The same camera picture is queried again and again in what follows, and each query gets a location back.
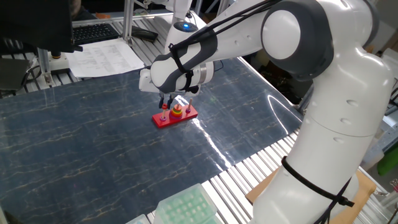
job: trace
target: cardboard box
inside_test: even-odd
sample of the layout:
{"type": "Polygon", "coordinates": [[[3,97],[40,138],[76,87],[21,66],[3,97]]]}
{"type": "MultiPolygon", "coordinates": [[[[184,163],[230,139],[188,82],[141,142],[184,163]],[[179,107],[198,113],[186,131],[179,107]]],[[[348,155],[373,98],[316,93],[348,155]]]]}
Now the cardboard box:
{"type": "MultiPolygon", "coordinates": [[[[275,170],[270,176],[263,180],[259,185],[253,188],[247,195],[246,198],[253,204],[255,199],[261,194],[261,192],[268,186],[269,182],[275,176],[277,170],[275,170]]],[[[360,171],[356,172],[356,176],[359,180],[359,190],[355,195],[353,202],[355,205],[347,207],[339,215],[330,221],[330,224],[352,224],[355,218],[358,216],[369,197],[376,190],[376,184],[367,178],[360,171]]]]}

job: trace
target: red block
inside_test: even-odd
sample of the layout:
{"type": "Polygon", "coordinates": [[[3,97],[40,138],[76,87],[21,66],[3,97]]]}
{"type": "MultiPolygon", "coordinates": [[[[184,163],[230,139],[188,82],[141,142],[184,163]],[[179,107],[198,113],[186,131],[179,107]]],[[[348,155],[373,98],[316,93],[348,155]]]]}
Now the red block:
{"type": "Polygon", "coordinates": [[[198,116],[198,112],[194,109],[194,107],[191,105],[191,112],[187,113],[186,110],[188,108],[188,105],[182,107],[182,117],[180,119],[173,119],[170,117],[170,112],[171,110],[166,111],[165,117],[166,120],[162,121],[160,120],[160,117],[162,117],[163,112],[155,114],[152,116],[152,119],[154,120],[155,124],[157,125],[158,128],[164,128],[167,126],[170,126],[172,124],[181,122],[181,121],[186,121],[192,118],[196,118],[198,116]]]}

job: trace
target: desk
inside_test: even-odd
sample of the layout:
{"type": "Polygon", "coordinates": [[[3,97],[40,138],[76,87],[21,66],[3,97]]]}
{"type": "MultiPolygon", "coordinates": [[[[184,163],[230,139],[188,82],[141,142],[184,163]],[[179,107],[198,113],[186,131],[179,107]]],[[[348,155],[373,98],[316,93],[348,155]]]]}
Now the desk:
{"type": "Polygon", "coordinates": [[[0,100],[3,209],[25,224],[123,224],[300,125],[236,58],[194,99],[198,118],[166,129],[138,81],[135,71],[0,100]]]}

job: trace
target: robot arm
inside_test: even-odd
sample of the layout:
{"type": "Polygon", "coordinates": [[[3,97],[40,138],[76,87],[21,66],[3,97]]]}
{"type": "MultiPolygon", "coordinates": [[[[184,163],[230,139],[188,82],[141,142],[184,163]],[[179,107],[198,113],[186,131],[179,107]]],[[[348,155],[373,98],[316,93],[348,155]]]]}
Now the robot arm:
{"type": "MultiPolygon", "coordinates": [[[[286,162],[317,187],[354,198],[355,172],[384,115],[393,77],[384,62],[363,50],[377,32],[366,0],[237,0],[201,30],[178,22],[169,53],[143,70],[140,89],[162,93],[197,91],[214,60],[263,48],[270,60],[298,80],[313,80],[314,92],[300,134],[286,162]]],[[[254,202],[256,224],[308,224],[331,200],[281,167],[254,202]]],[[[344,209],[337,205],[333,217],[344,209]]]]}

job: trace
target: black monitor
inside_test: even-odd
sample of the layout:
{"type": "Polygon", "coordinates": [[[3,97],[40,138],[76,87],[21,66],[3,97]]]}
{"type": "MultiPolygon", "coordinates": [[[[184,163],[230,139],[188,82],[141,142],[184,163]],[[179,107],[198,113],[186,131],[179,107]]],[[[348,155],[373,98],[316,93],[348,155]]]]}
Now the black monitor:
{"type": "Polygon", "coordinates": [[[7,41],[18,40],[54,52],[81,50],[74,46],[69,0],[1,0],[0,54],[7,41]]]}

